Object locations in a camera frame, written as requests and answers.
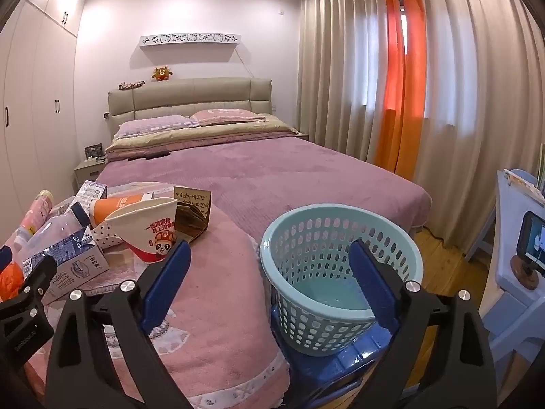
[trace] desk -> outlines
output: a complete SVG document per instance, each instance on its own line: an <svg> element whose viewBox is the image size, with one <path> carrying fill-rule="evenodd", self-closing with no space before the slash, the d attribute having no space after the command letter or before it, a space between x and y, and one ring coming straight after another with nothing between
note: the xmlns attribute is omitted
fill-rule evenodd
<svg viewBox="0 0 545 409"><path fill-rule="evenodd" d="M545 339L545 278L535 291L524 288L511 271L522 220L527 211L545 218L545 208L509 185L498 172L496 227L490 272L479 313L490 331L490 347L498 364L513 350L532 362Z"/></svg>

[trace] plush lion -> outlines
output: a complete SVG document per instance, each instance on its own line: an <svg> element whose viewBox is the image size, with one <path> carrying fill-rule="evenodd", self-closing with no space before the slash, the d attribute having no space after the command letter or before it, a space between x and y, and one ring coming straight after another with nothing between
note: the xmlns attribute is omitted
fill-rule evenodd
<svg viewBox="0 0 545 409"><path fill-rule="evenodd" d="M167 81L171 75L172 71L168 68L168 66L156 67L153 71L152 78L156 79L157 81Z"/></svg>

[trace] pink blanket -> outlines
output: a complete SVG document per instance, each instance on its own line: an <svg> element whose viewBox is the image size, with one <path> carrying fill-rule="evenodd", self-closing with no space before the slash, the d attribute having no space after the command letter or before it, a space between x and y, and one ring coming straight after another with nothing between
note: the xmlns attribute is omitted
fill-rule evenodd
<svg viewBox="0 0 545 409"><path fill-rule="evenodd" d="M270 331L251 239L212 205L208 230L191 246L189 272L167 318L150 335L155 349L195 408L276 407L290 376ZM84 289L104 292L145 269L127 249L107 259L110 271ZM58 322L63 304L47 309L51 324ZM107 327L106 335L125 392L138 398L113 328ZM51 342L31 359L42 378L50 347Z"/></svg>
<svg viewBox="0 0 545 409"><path fill-rule="evenodd" d="M423 188L377 166L296 137L172 152L155 160L116 161L99 183L133 181L208 189L212 202L259 243L274 219L293 208L341 203L368 209L407 232L432 204Z"/></svg>

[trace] white wall shelf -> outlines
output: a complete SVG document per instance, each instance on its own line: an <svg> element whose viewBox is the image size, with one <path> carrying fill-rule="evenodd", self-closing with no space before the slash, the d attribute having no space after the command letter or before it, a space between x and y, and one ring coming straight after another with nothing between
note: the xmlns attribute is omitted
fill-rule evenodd
<svg viewBox="0 0 545 409"><path fill-rule="evenodd" d="M240 44L240 35L234 34L204 34L191 32L187 34L157 34L140 37L140 47L156 45L173 45L178 43L225 43Z"/></svg>

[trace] pink pillow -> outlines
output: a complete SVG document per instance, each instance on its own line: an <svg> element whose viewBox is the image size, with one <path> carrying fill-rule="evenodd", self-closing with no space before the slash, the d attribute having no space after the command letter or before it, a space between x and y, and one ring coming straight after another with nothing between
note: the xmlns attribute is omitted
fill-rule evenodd
<svg viewBox="0 0 545 409"><path fill-rule="evenodd" d="M118 138L137 137L150 132L170 131L173 129L185 129L191 127L192 121L181 115L166 117L146 118L145 120L133 120L123 123L114 140Z"/></svg>
<svg viewBox="0 0 545 409"><path fill-rule="evenodd" d="M197 127L265 121L266 118L244 109L208 109L197 112L189 119L193 122L193 127Z"/></svg>

